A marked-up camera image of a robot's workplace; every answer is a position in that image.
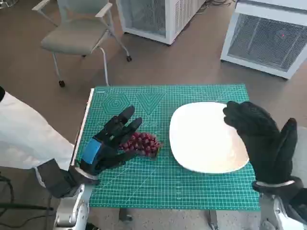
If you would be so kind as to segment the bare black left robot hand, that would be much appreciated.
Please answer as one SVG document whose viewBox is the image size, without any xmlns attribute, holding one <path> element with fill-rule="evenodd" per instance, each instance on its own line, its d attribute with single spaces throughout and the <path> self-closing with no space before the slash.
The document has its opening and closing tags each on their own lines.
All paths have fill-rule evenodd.
<svg viewBox="0 0 307 230">
<path fill-rule="evenodd" d="M 134 149 L 118 152 L 120 145 L 125 144 L 142 124 L 142 118 L 139 117 L 126 125 L 134 112 L 133 105 L 127 107 L 105 123 L 104 128 L 89 140 L 82 151 L 81 170 L 97 176 L 103 170 L 122 166 L 137 156 Z"/>
</svg>

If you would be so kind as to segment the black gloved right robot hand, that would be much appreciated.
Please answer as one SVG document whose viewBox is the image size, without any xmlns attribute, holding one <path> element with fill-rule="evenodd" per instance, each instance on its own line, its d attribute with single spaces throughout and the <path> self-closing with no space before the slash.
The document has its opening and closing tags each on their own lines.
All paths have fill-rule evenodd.
<svg viewBox="0 0 307 230">
<path fill-rule="evenodd" d="M 297 121 L 289 118 L 282 129 L 262 107 L 229 101 L 224 122 L 233 127 L 246 147 L 256 180 L 281 184 L 292 179 L 292 158 L 297 144 Z"/>
</svg>

